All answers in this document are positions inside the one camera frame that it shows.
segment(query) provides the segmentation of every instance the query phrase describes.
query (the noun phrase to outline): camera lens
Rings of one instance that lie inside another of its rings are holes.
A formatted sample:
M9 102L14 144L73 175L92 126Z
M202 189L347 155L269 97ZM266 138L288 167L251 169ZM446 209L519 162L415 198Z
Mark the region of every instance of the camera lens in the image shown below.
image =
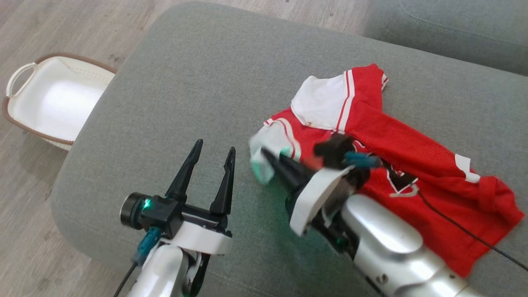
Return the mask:
M136 230L142 229L140 214L145 201L149 198L150 196L138 192L132 193L125 198L121 205L121 224Z

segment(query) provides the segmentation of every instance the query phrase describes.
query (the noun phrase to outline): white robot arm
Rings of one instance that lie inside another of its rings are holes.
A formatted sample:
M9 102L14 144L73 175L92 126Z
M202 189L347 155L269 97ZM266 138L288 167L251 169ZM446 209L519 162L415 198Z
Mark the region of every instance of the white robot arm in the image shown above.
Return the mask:
M136 266L142 266L129 297L195 297L210 257L227 255L231 250L232 235L227 226L233 194L234 147L225 160L225 174L209 210L186 204L185 192L202 145L202 140L196 141L165 197L135 192L121 206L123 225L147 231L127 274L128 277ZM123 284L114 296L118 296Z

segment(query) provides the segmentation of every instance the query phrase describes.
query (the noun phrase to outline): black cable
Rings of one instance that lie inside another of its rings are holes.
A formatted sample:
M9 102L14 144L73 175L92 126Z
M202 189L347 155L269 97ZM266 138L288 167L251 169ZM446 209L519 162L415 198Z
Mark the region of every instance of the black cable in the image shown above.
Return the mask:
M119 287L117 287L117 290L116 290L116 293L114 294L114 297L117 297L119 296L119 293L121 292L121 290L123 289L123 286L125 286L125 283L127 282L127 279L130 277L130 275L132 274L132 272L134 271L134 269L136 269L137 267L137 263L134 262L132 264L132 267L128 270L127 274L125 275L125 277L123 278L123 280L121 281L121 283L119 284Z
M476 236L475 234L471 233L471 231L469 231L468 229L464 228L462 225L460 225L459 223L455 222L453 219L451 219L450 217L444 215L442 212L440 212L438 209L436 209L434 206L432 206L429 201L427 201L427 199L423 196L423 194L421 193L421 191L418 191L418 196L420 196L423 200L423 203L425 203L432 211L436 212L439 216L443 217L444 219L448 220L451 224L457 226L458 228L460 228L460 230L464 231L467 235L473 237L475 240L481 242L483 245L489 247L490 249L496 251L497 253L503 255L504 257L506 257L508 260L512 261L513 263L517 264L520 268L528 271L528 267L526 267L526 265L524 265L523 263L519 262L517 259L515 259L514 257L508 255L507 253L503 252L502 250L494 247L493 245L485 242L482 238Z

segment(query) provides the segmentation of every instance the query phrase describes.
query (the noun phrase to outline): sofa cushion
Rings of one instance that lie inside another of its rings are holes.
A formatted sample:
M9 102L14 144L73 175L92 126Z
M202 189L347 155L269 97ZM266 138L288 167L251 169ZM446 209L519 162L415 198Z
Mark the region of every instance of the sofa cushion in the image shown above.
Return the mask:
M526 0L374 0L364 36L528 75Z
M389 77L384 110L496 174L528 210L526 77L438 55L265 17L190 3L152 25L119 69L77 137L52 192L53 215L78 250L126 270L144 231L119 210L139 191L163 194L198 138L188 203L207 207L231 146L237 165L229 229L233 250L209 264L203 296L377 296L315 231L298 238L286 192L251 173L249 137L288 107L310 75L329 78L377 63ZM528 262L526 226L500 247ZM526 283L502 257L486 255L471 276L490 295L518 296Z

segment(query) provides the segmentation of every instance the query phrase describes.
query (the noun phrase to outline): sofa armrest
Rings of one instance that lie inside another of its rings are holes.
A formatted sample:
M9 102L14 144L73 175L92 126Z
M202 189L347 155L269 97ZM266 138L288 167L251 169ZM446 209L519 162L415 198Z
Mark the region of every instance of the sofa armrest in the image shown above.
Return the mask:
M528 75L528 2L374 0L364 36Z

